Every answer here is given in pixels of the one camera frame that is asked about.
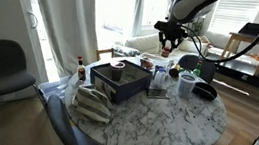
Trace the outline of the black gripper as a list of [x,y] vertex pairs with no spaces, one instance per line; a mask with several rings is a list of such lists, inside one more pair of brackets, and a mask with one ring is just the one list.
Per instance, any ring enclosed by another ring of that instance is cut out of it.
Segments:
[[187,32],[179,24],[157,21],[156,24],[154,24],[154,28],[159,31],[158,39],[162,48],[163,45],[166,44],[166,41],[169,40],[171,50],[174,50],[181,45],[184,38],[188,37]]

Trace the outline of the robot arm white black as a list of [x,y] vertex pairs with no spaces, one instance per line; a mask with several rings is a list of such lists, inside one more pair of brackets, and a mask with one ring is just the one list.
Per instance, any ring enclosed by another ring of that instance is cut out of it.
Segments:
[[169,41],[170,52],[178,47],[182,40],[188,37],[182,28],[183,24],[191,23],[198,17],[206,15],[218,0],[171,0],[167,21],[157,21],[154,28],[159,31],[159,41],[162,48]]

